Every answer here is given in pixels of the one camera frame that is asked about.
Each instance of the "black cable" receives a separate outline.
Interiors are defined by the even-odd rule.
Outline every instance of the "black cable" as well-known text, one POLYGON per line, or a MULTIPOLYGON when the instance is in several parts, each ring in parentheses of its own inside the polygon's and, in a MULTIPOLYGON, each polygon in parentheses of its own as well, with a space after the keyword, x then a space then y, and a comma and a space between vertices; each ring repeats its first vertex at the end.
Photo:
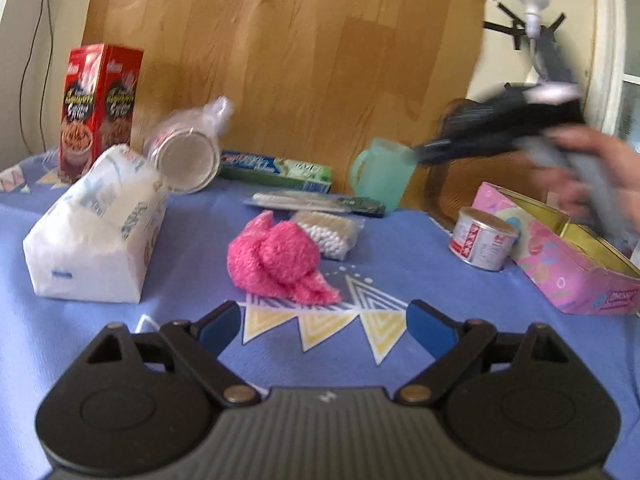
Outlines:
POLYGON ((42 109, 44 107, 44 95, 47 92, 47 82, 49 81, 49 72, 51 70, 51 60, 53 58, 53 23, 51 22, 51 0, 47 0, 47 19, 49 22, 49 62, 47 63, 47 73, 44 76, 44 84, 42 85, 42 96, 40 97, 40 139, 42 140, 42 149, 47 151, 47 143, 44 140, 44 130, 42 128, 42 109))
POLYGON ((22 72, 22 79, 20 80, 20 93, 18 98, 18 120, 20 121, 20 136, 22 137, 22 142, 24 143, 24 147, 27 149, 27 153, 29 155, 33 155, 29 144, 27 143, 27 139, 24 136, 24 125, 22 124, 22 92, 24 91, 24 80, 27 77, 27 70, 29 69, 29 65, 31 63, 31 58, 33 57, 33 49, 36 44, 36 37, 38 35, 38 29, 40 28, 40 22, 42 21, 42 15, 44 13, 44 1, 40 1, 40 13, 38 15, 38 21, 36 22, 36 29, 33 33, 33 39, 31 40, 31 47, 29 49, 29 57, 27 58, 27 64, 24 66, 24 71, 22 72))

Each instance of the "toothpaste box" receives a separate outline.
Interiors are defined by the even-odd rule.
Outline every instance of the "toothpaste box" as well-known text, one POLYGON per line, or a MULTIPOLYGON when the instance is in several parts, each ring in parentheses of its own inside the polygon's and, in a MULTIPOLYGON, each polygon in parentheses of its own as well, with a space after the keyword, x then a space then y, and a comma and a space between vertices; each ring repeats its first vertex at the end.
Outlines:
POLYGON ((223 150, 219 176, 265 186, 328 193, 331 173, 329 166, 321 164, 223 150))

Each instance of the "can label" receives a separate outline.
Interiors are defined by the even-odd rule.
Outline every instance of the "can label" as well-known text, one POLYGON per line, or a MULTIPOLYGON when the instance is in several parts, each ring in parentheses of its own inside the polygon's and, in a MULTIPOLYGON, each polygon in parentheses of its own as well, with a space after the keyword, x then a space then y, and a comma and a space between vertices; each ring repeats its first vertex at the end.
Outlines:
POLYGON ((485 270, 500 270, 514 237, 487 229, 466 215, 460 215, 449 248, 463 260, 485 270))

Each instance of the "yellow triangle pattern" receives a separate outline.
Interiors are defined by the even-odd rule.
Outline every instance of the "yellow triangle pattern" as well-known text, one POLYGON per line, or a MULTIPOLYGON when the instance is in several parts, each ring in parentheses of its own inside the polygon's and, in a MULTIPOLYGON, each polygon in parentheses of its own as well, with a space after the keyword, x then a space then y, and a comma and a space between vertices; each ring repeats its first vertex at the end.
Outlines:
POLYGON ((357 317, 357 312, 298 312, 302 351, 329 339, 357 317))
POLYGON ((246 344, 251 339, 260 334, 268 332, 281 324, 293 319, 298 315, 296 311, 281 310, 276 308, 255 308, 246 307, 244 309, 244 330, 242 344, 246 344))
POLYGON ((406 330, 404 312, 360 312, 376 364, 380 364, 406 330))
POLYGON ((57 187, 62 187, 62 181, 60 180, 60 177, 58 176, 58 170, 51 170, 48 171, 47 173, 45 173, 43 176, 40 177, 40 179, 37 181, 37 184, 53 184, 57 187))

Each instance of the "tissue package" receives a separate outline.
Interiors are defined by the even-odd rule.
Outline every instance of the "tissue package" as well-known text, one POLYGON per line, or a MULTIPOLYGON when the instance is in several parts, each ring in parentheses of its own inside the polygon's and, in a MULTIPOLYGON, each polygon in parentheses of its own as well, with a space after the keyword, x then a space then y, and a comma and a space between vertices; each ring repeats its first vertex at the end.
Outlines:
POLYGON ((128 146, 105 151, 24 239, 35 293, 138 303, 167 193, 158 171, 128 146))

